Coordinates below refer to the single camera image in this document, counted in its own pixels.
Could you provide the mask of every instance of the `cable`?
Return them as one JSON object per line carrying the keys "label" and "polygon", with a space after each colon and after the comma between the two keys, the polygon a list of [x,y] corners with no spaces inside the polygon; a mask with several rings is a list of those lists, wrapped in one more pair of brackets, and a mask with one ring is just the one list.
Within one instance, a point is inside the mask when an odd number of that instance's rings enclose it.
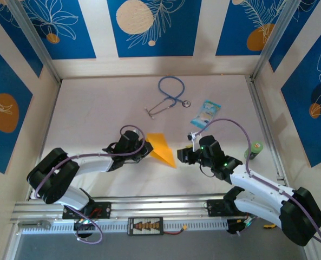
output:
{"label": "cable", "polygon": [[173,235],[173,236],[179,235],[179,234],[181,234],[183,231],[187,230],[187,228],[188,228],[187,225],[184,225],[180,231],[177,231],[177,232],[164,231],[164,234]]}
{"label": "cable", "polygon": [[[182,84],[182,91],[181,91],[181,93],[178,94],[177,96],[171,96],[171,95],[167,94],[164,90],[162,90],[160,83],[161,83],[161,81],[163,81],[164,79],[175,79],[175,80],[178,80],[178,81]],[[183,81],[181,81],[178,77],[175,77],[175,76],[165,76],[165,77],[162,77],[162,78],[159,80],[159,82],[158,82],[158,88],[159,88],[159,91],[160,91],[161,93],[163,93],[164,95],[167,96],[164,100],[166,100],[166,99],[172,99],[172,100],[175,101],[175,102],[173,102],[172,105],[170,105],[170,107],[175,106],[176,103],[177,103],[177,101],[183,103],[183,100],[180,100],[179,97],[184,93],[184,90],[186,89],[186,86],[184,85]]]}
{"label": "cable", "polygon": [[[138,131],[140,131],[140,133],[142,134],[142,144],[139,147],[139,149],[137,149],[134,152],[130,152],[130,153],[115,153],[115,154],[101,154],[101,153],[87,153],[87,154],[81,154],[81,155],[75,155],[75,156],[71,156],[71,157],[67,157],[65,160],[61,161],[59,164],[57,164],[55,167],[53,167],[53,169],[45,176],[45,178],[39,183],[39,185],[36,187],[36,190],[34,192],[34,196],[35,198],[38,198],[38,192],[41,189],[41,187],[44,185],[44,183],[51,177],[51,175],[57,170],[59,169],[62,165],[64,165],[66,162],[72,160],[72,159],[79,159],[79,158],[85,158],[85,157],[99,157],[99,156],[108,156],[108,157],[112,157],[112,156],[130,156],[133,154],[138,153],[139,151],[141,151],[141,149],[144,147],[145,142],[146,142],[146,136],[144,134],[144,132],[139,129],[137,126],[134,125],[125,125],[120,129],[120,134],[122,135],[122,130],[126,127],[134,127],[136,128]],[[78,236],[78,230],[76,231],[76,237],[78,241],[84,242],[86,244],[97,244],[102,240],[102,230],[100,229],[100,227],[93,221],[91,220],[89,217],[85,216],[84,214],[82,214],[80,211],[74,209],[73,207],[70,207],[68,205],[66,205],[67,208],[71,209],[73,212],[75,212],[76,214],[80,215],[81,217],[87,219],[88,221],[90,221],[99,231],[100,233],[100,239],[98,241],[95,242],[88,242],[85,240],[82,240],[79,236]]]}
{"label": "cable", "polygon": [[[249,160],[250,160],[250,155],[251,155],[251,152],[252,152],[252,145],[251,145],[251,140],[246,132],[246,130],[239,124],[237,123],[236,121],[232,120],[232,119],[229,119],[229,118],[219,118],[219,119],[215,119],[215,120],[212,120],[210,123],[208,123],[203,129],[201,129],[200,131],[198,131],[195,136],[198,136],[199,134],[201,134],[209,125],[211,125],[212,123],[214,122],[218,122],[218,121],[229,121],[231,123],[234,123],[235,125],[237,125],[241,130],[242,132],[245,134],[246,138],[247,138],[247,141],[248,141],[248,156],[247,156],[247,159],[246,159],[246,171],[248,173],[248,175],[251,177],[251,178],[254,178],[255,180],[261,182],[262,184],[265,184],[266,186],[274,189],[275,191],[277,192],[280,192],[280,188],[268,183],[267,181],[265,180],[262,180],[260,179],[259,177],[255,176],[254,174],[251,174],[251,171],[249,169]],[[313,236],[313,238],[320,242],[321,243],[321,231],[317,225],[317,223],[314,221],[314,219],[311,217],[311,215],[308,213],[308,211],[300,204],[300,202],[298,202],[296,199],[294,199],[291,195],[289,195],[288,193],[286,193],[285,191],[282,191],[280,194],[286,196],[288,199],[292,200],[302,211],[303,213],[306,215],[306,217],[309,219],[309,221],[311,222],[311,224],[313,225],[313,227],[316,229],[316,231],[318,232],[319,236],[320,236],[320,239],[316,236]]]}
{"label": "cable", "polygon": [[201,164],[201,163],[200,163],[199,168],[200,168],[200,171],[201,171],[206,177],[209,177],[209,178],[213,178],[213,177],[214,177],[214,175],[208,176],[206,173],[204,173],[204,171],[202,170],[202,164]]}
{"label": "cable", "polygon": [[142,134],[142,144],[139,147],[139,149],[137,149],[134,152],[130,152],[130,153],[86,153],[86,154],[79,154],[79,155],[74,155],[71,157],[67,157],[65,160],[61,161],[59,164],[57,164],[55,167],[52,168],[52,170],[45,176],[45,178],[43,178],[43,180],[39,183],[39,185],[36,187],[35,192],[34,192],[34,196],[35,198],[38,198],[37,194],[39,192],[39,190],[42,188],[42,186],[44,185],[44,183],[51,177],[51,175],[57,170],[59,169],[62,165],[64,165],[65,163],[67,163],[70,160],[73,159],[79,159],[79,158],[85,158],[85,157],[99,157],[99,156],[106,156],[106,157],[114,157],[114,156],[130,156],[133,154],[138,153],[139,151],[141,151],[141,149],[143,148],[143,146],[145,145],[146,142],[146,136],[143,133],[143,131],[141,129],[139,129],[137,126],[134,125],[125,125],[120,129],[120,134],[122,135],[122,130],[126,127],[134,127],[136,128],[138,131],[140,131],[140,133]]}
{"label": "cable", "polygon": [[81,242],[84,242],[84,243],[86,243],[86,244],[98,244],[98,243],[100,243],[101,242],[101,240],[102,240],[102,236],[103,236],[103,234],[102,234],[102,230],[101,230],[101,228],[92,220],[92,219],[90,219],[89,217],[87,217],[87,216],[85,216],[83,213],[81,213],[80,211],[78,211],[78,210],[76,210],[76,209],[74,209],[73,207],[70,207],[70,206],[68,206],[68,205],[65,205],[67,208],[69,208],[70,210],[72,210],[73,212],[75,212],[77,215],[79,215],[79,216],[81,216],[82,218],[85,218],[86,220],[88,220],[88,221],[90,221],[92,224],[93,224],[93,226],[95,226],[97,229],[98,229],[98,231],[99,231],[99,234],[100,234],[100,238],[99,238],[99,240],[97,240],[97,241],[86,241],[86,240],[84,240],[84,239],[82,239],[82,238],[80,238],[79,236],[78,236],[78,230],[79,230],[79,228],[76,230],[76,233],[75,233],[75,236],[76,236],[76,238],[77,238],[77,240],[78,241],[81,241]]}

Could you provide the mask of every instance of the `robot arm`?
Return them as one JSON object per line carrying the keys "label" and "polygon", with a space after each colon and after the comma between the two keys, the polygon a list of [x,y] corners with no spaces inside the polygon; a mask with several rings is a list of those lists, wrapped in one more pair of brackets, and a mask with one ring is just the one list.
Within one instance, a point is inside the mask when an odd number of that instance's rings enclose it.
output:
{"label": "robot arm", "polygon": [[301,207],[318,227],[321,226],[321,211],[308,190],[302,187],[294,190],[252,170],[247,172],[246,165],[241,161],[224,154],[212,135],[203,138],[199,136],[195,140],[195,135],[191,134],[188,138],[193,142],[193,148],[178,150],[178,159],[182,163],[199,163],[210,167],[218,179],[235,185],[230,192],[233,196],[225,196],[227,201],[218,207],[264,218],[281,228],[291,241],[301,246],[314,236],[317,230]]}
{"label": "robot arm", "polygon": [[[118,142],[110,144],[100,154],[132,153],[141,147],[142,139],[134,131],[125,131]],[[81,211],[88,216],[94,210],[94,201],[83,189],[70,186],[75,176],[89,172],[110,172],[122,167],[127,161],[138,163],[153,150],[149,142],[139,152],[129,156],[97,157],[82,160],[82,165],[69,160],[57,174],[53,174],[39,189],[38,195],[47,204],[59,202]],[[61,148],[53,149],[27,176],[28,183],[36,189],[53,167],[68,158]]]}

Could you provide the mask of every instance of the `stethoscope chest piece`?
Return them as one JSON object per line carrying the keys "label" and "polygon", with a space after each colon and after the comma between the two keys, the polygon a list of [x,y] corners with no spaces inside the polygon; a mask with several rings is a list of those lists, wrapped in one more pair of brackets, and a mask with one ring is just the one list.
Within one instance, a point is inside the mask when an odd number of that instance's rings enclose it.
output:
{"label": "stethoscope chest piece", "polygon": [[188,101],[188,100],[183,100],[182,106],[184,106],[184,107],[190,107],[190,106],[191,106],[191,103],[190,103],[190,101]]}

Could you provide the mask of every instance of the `stethoscope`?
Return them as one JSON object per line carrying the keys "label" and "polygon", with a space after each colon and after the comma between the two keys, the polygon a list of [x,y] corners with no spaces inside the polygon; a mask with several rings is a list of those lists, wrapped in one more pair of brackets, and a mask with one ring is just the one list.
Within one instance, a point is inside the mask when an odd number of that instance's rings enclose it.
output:
{"label": "stethoscope", "polygon": [[[167,94],[164,90],[161,89],[161,82],[164,80],[164,79],[175,79],[175,80],[178,80],[179,82],[181,82],[182,84],[182,91],[180,94],[178,94],[177,96],[171,96],[169,94]],[[190,107],[191,106],[191,103],[188,101],[188,100],[180,100],[179,97],[184,93],[184,90],[185,90],[185,85],[183,83],[183,81],[181,81],[178,77],[175,77],[175,76],[165,76],[165,77],[162,77],[160,79],[160,81],[158,82],[158,89],[161,93],[163,93],[164,95],[166,95],[166,98],[164,98],[159,104],[155,105],[152,109],[148,110],[147,107],[145,107],[145,110],[147,111],[148,115],[154,119],[154,115],[157,115],[159,114],[160,112],[163,112],[171,107],[174,107],[176,104],[177,104],[177,101],[181,102],[182,103],[182,106],[184,107]],[[163,102],[165,102],[166,100],[168,99],[171,99],[172,100],[172,104],[166,108],[163,108],[162,110],[159,110],[157,112],[153,112],[152,113],[152,110],[154,108],[156,108],[157,106],[159,106],[160,104],[162,104]]]}

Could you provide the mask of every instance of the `gray floor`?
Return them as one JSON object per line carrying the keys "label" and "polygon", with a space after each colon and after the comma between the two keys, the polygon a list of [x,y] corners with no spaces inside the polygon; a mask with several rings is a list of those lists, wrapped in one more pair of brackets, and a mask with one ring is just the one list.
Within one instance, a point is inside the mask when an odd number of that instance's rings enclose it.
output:
{"label": "gray floor", "polygon": [[178,236],[129,237],[105,233],[98,245],[78,242],[73,234],[23,235],[17,260],[171,260],[171,259],[306,259],[303,248],[286,238],[278,228],[264,230],[257,220],[241,234],[226,231],[185,231]]}

